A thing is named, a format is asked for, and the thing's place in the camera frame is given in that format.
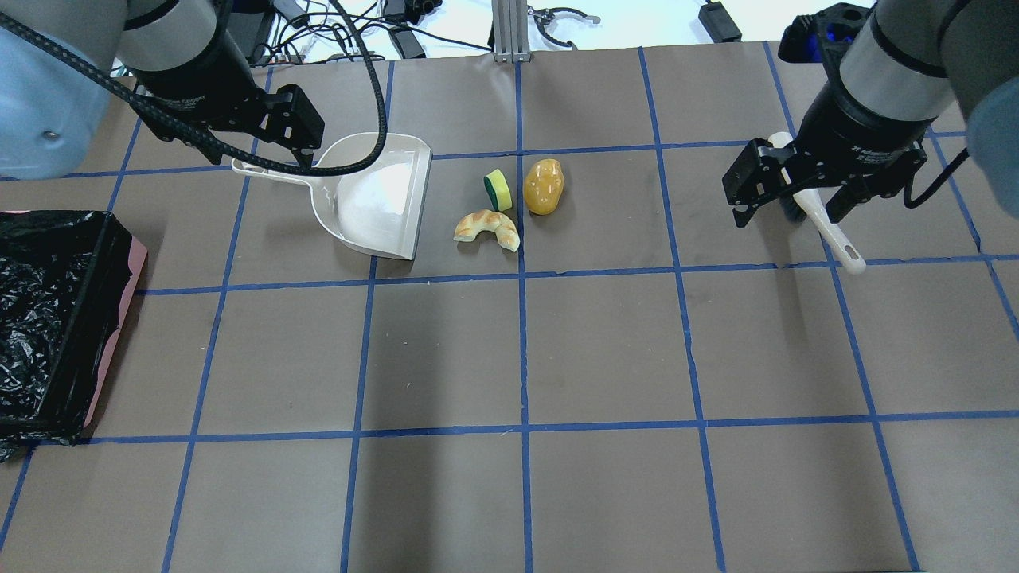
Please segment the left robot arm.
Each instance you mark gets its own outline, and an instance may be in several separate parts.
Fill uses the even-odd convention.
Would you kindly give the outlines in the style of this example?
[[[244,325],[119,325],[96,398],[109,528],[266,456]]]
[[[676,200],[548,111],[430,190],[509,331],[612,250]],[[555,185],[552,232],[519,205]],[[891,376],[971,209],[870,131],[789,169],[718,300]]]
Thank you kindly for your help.
[[[4,1],[2,15],[36,33],[2,31],[2,174],[49,179],[86,159],[111,94],[62,60],[76,56],[110,77],[120,63],[137,95],[194,131],[243,133],[288,149],[308,167],[324,121],[296,86],[261,88],[273,1]]]

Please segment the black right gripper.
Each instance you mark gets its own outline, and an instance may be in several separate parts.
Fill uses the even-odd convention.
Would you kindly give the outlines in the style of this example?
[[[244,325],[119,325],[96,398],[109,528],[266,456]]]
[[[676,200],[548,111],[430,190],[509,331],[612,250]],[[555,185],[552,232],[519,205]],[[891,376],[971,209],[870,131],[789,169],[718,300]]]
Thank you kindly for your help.
[[[838,105],[812,107],[787,144],[754,138],[728,167],[725,200],[737,228],[746,228],[771,201],[805,188],[835,188],[826,203],[833,224],[873,198],[908,191],[927,163],[922,138],[928,120],[856,119]]]

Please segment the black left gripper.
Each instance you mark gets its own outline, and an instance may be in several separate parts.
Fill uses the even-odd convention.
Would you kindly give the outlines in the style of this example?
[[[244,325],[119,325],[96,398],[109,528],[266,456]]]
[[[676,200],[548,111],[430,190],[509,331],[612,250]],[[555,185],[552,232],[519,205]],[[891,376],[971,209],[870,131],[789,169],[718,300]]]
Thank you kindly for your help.
[[[146,101],[201,133],[245,133],[290,150],[299,167],[314,167],[325,123],[308,95],[294,84],[268,93],[250,68],[221,72],[142,72]]]

